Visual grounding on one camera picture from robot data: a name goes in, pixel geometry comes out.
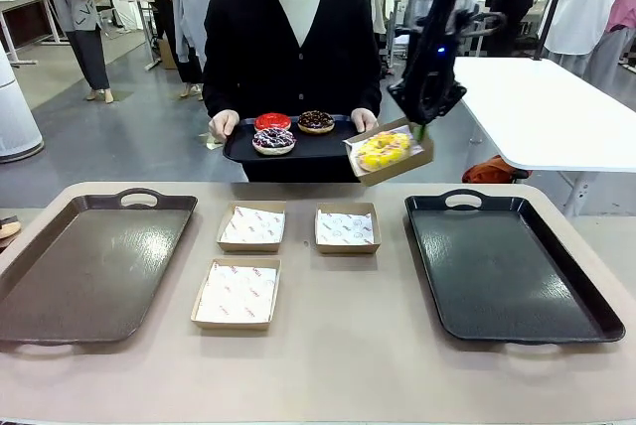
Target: tray handle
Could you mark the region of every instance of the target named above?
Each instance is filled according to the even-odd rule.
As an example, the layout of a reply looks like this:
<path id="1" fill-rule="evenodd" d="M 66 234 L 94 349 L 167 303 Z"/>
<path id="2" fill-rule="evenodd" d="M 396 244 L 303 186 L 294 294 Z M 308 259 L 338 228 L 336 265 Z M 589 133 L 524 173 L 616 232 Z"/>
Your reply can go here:
<path id="1" fill-rule="evenodd" d="M 460 204 L 460 205 L 455 205 L 455 206 L 451 207 L 448 204 L 448 200 L 452 199 L 453 197 L 459 197 L 460 195 L 463 195 L 463 196 L 466 196 L 466 197 L 475 197 L 475 198 L 479 199 L 480 205 L 478 207 L 475 207 L 474 205 Z M 457 211 L 460 211 L 460 212 L 470 212 L 470 211 L 473 211 L 473 210 L 482 210 L 482 207 L 484 205 L 486 205 L 489 200 L 492 200 L 492 197 L 489 197 L 488 195 L 484 195 L 481 192 L 477 192 L 475 190 L 470 190 L 470 189 L 453 190 L 451 192 L 446 192 L 444 195 L 440 195 L 438 198 L 439 198 L 439 201 L 443 204 L 443 208 L 445 210 L 457 210 Z"/>
<path id="2" fill-rule="evenodd" d="M 145 205 L 145 204 L 132 204 L 132 205 L 123 205 L 122 201 L 126 197 L 130 197 L 131 195 L 147 195 L 149 197 L 153 197 L 157 200 L 157 204 L 154 206 Z M 168 200 L 168 197 L 160 194 L 155 190 L 143 189 L 143 188 L 135 188 L 128 189 L 122 192 L 119 192 L 117 195 L 113 196 L 115 200 L 119 203 L 119 205 L 125 210 L 154 210 L 154 209 L 163 209 Z"/>

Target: black tray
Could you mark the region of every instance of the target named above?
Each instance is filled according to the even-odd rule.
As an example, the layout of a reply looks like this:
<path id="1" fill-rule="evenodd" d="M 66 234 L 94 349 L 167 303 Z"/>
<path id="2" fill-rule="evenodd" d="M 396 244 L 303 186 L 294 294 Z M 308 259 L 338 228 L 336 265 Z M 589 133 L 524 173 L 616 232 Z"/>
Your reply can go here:
<path id="1" fill-rule="evenodd" d="M 156 205 L 123 205 L 133 194 Z M 77 197 L 0 276 L 0 341 L 112 343 L 141 325 L 195 197 Z"/>
<path id="2" fill-rule="evenodd" d="M 322 135 L 304 133 L 298 128 L 298 117 L 292 117 L 289 131 L 296 137 L 296 146 L 288 154 L 280 156 L 267 156 L 256 152 L 251 145 L 251 140 L 256 133 L 255 119 L 242 120 L 226 142 L 223 155 L 241 164 L 285 159 L 347 157 L 347 149 L 343 141 L 358 135 L 358 131 L 350 117 L 346 115 L 332 115 L 332 117 L 336 121 L 334 129 Z"/>
<path id="3" fill-rule="evenodd" d="M 450 207 L 470 195 L 480 207 Z M 457 190 L 410 197 L 412 225 L 439 319 L 467 341 L 609 343 L 625 327 L 532 204 Z"/>

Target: box with yellow donut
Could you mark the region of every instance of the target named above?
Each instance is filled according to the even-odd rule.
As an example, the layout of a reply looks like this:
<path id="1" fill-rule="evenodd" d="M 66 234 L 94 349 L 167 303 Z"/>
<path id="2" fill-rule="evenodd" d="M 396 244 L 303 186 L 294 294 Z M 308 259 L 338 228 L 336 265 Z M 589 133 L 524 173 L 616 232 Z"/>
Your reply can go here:
<path id="1" fill-rule="evenodd" d="M 428 134 L 417 142 L 406 118 L 381 125 L 345 141 L 356 177 L 366 186 L 383 182 L 433 160 Z"/>

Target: white cylinder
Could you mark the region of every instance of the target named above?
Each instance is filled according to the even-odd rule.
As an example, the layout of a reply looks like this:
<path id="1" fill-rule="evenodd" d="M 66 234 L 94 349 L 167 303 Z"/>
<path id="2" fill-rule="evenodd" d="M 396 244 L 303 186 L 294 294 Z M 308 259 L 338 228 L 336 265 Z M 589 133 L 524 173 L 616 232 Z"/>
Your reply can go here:
<path id="1" fill-rule="evenodd" d="M 9 80 L 0 82 L 0 162 L 10 162 L 39 152 L 43 141 L 4 50 L 0 50 L 0 79 Z"/>

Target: pink garment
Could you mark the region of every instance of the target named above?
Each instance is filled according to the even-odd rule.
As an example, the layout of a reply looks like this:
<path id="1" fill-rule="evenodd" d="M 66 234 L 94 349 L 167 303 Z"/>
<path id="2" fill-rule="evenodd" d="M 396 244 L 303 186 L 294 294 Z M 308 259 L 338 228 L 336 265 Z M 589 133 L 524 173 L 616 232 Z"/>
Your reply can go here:
<path id="1" fill-rule="evenodd" d="M 636 0 L 614 1 L 605 33 L 609 33 L 617 25 L 636 28 Z"/>

